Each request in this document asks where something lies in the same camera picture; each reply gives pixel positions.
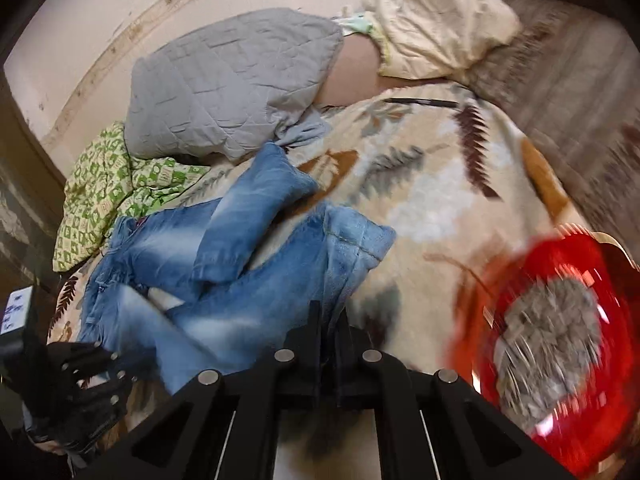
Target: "white wall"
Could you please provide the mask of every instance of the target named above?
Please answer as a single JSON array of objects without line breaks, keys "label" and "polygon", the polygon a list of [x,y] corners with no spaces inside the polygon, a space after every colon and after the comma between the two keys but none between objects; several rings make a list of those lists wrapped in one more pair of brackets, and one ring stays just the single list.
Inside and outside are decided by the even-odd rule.
[{"label": "white wall", "polygon": [[241,12],[333,16],[360,0],[47,0],[5,63],[12,93],[60,170],[129,103],[130,70],[167,41]]}]

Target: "fern pattern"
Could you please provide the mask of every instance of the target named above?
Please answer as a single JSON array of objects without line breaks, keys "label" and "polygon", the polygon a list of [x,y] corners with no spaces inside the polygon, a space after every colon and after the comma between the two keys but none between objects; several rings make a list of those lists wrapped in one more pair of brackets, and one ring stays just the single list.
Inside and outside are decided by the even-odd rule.
[{"label": "fern pattern", "polygon": [[363,137],[371,137],[379,134],[387,124],[398,124],[402,118],[412,113],[410,105],[375,101],[370,104],[359,116],[369,117],[369,122],[362,129]]},{"label": "fern pattern", "polygon": [[298,166],[298,169],[313,177],[319,184],[320,189],[313,195],[303,198],[294,204],[282,217],[291,218],[310,210],[315,204],[329,195],[344,177],[351,171],[351,168],[358,160],[358,152],[349,150],[347,152],[326,152]]},{"label": "fern pattern", "polygon": [[233,168],[227,168],[226,170],[220,170],[216,175],[212,174],[211,176],[205,176],[204,180],[199,183],[198,189],[193,193],[186,193],[178,201],[178,204],[181,206],[187,206],[202,202],[211,188],[213,188],[213,186],[215,186],[222,178],[228,176],[232,169]]},{"label": "fern pattern", "polygon": [[466,178],[475,189],[489,199],[501,200],[500,196],[489,186],[489,179],[484,168],[486,150],[484,144],[486,124],[478,109],[472,104],[466,104],[454,116],[458,123],[460,148],[465,160]]},{"label": "fern pattern", "polygon": [[388,155],[378,155],[374,158],[359,192],[351,197],[350,203],[356,205],[361,194],[370,198],[372,190],[380,195],[389,196],[394,186],[409,180],[414,171],[422,169],[426,155],[447,147],[447,144],[436,144],[423,150],[418,146],[410,146],[405,151],[391,147]]},{"label": "fern pattern", "polygon": [[51,336],[51,331],[53,330],[54,325],[62,318],[62,315],[66,312],[68,306],[74,300],[76,296],[77,283],[78,276],[73,275],[68,280],[66,280],[65,284],[62,286],[62,291],[60,292],[58,303],[56,305],[56,311],[53,315],[53,318],[51,318],[51,323],[49,324],[49,336]]}]

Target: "light blue cloth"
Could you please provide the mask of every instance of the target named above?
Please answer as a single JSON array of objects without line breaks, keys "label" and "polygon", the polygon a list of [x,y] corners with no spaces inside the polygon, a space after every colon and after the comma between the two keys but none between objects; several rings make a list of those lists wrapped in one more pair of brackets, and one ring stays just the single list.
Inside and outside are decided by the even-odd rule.
[{"label": "light blue cloth", "polygon": [[[331,332],[345,300],[395,239],[353,209],[319,204],[280,250],[242,272],[278,211],[317,185],[267,143],[221,200],[120,218],[85,291],[80,341],[120,353],[155,349],[175,393],[201,370],[253,365],[265,348],[322,306]],[[162,314],[145,297],[159,287],[185,301]]]},{"label": "light blue cloth", "polygon": [[342,28],[343,36],[356,33],[369,36],[373,30],[373,23],[365,17],[364,12],[352,14],[348,18],[334,18],[334,22]]},{"label": "light blue cloth", "polygon": [[315,140],[324,137],[330,131],[331,125],[322,118],[322,115],[315,107],[310,106],[302,114],[300,120],[289,127],[275,143],[278,146],[297,148],[311,144]]}]

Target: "green blanket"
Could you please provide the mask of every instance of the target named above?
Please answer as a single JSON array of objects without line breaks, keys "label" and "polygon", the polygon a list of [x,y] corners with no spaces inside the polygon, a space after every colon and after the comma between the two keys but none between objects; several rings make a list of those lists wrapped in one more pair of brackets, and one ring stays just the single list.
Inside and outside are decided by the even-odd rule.
[{"label": "green blanket", "polygon": [[139,218],[174,199],[209,171],[170,157],[142,160],[129,155],[124,125],[114,123],[82,152],[65,185],[53,270],[64,272],[97,251],[118,216]]}]

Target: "gray quilted blanket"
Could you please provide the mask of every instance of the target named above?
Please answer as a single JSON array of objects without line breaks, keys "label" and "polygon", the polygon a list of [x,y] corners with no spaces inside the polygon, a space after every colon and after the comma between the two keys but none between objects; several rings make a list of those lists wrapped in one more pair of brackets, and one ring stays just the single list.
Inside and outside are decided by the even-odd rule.
[{"label": "gray quilted blanket", "polygon": [[[173,40],[133,67],[127,149],[238,158],[289,138],[341,45],[337,24],[291,9],[248,12]],[[309,136],[309,127],[297,130],[294,140]]]}]

